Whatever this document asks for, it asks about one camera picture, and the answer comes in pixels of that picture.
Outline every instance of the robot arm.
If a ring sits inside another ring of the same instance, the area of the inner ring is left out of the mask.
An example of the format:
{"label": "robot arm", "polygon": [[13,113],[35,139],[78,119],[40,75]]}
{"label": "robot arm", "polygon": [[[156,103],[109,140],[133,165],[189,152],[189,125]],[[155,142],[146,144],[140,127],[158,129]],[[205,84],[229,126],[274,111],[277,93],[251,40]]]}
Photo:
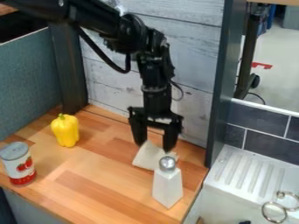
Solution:
{"label": "robot arm", "polygon": [[[0,0],[33,16],[54,23],[68,23],[87,44],[114,70],[130,71],[133,53],[143,80],[143,108],[129,108],[129,123],[136,144],[147,140],[147,127],[164,130],[163,149],[170,151],[182,132],[183,117],[171,112],[171,85],[176,85],[170,46],[165,36],[133,14],[120,16],[119,11],[99,0]],[[107,47],[126,55],[126,67],[117,66],[81,29],[96,31],[106,40]],[[157,119],[170,121],[157,122]]]}

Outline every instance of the white block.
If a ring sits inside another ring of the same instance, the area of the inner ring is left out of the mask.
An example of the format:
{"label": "white block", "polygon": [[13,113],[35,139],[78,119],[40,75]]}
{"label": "white block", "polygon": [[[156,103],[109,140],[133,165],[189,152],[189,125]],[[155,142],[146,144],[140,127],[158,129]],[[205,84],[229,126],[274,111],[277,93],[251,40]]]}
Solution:
{"label": "white block", "polygon": [[152,197],[167,208],[171,208],[183,197],[181,170],[165,172],[155,169]]}

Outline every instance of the can label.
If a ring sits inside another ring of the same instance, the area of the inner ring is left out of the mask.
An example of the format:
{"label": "can label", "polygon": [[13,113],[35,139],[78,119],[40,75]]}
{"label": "can label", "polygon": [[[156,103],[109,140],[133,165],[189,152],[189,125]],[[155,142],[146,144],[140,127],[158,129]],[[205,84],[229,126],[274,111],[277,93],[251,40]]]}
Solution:
{"label": "can label", "polygon": [[3,160],[5,170],[14,185],[25,185],[36,177],[36,171],[28,151],[25,155],[14,160]]}

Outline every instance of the yellow bell pepper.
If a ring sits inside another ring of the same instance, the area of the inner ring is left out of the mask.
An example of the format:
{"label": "yellow bell pepper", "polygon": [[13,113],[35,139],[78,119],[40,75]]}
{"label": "yellow bell pepper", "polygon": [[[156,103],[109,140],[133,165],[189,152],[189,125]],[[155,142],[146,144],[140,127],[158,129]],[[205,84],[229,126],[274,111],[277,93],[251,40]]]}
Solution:
{"label": "yellow bell pepper", "polygon": [[61,146],[73,147],[79,141],[79,123],[73,115],[59,114],[52,121],[51,129]]}

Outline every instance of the wooden table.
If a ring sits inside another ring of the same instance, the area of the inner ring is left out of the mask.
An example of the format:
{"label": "wooden table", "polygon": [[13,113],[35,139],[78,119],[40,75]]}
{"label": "wooden table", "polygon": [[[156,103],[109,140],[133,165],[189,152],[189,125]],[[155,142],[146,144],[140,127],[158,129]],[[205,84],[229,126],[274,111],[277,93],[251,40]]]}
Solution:
{"label": "wooden table", "polygon": [[282,4],[282,5],[293,5],[299,6],[299,0],[247,0],[251,3],[259,4]]}
{"label": "wooden table", "polygon": [[[38,172],[30,185],[15,187],[0,165],[0,186],[73,223],[171,224],[184,218],[207,173],[205,150],[178,141],[184,197],[167,210],[150,196],[153,172],[131,165],[138,148],[125,117],[87,106],[76,115],[80,141],[67,149],[49,127],[58,113],[50,111],[0,143],[27,142]],[[162,136],[150,131],[149,138],[160,143]]]}
{"label": "wooden table", "polygon": [[16,11],[16,9],[6,6],[5,4],[0,3],[0,17],[6,14],[12,13]]}

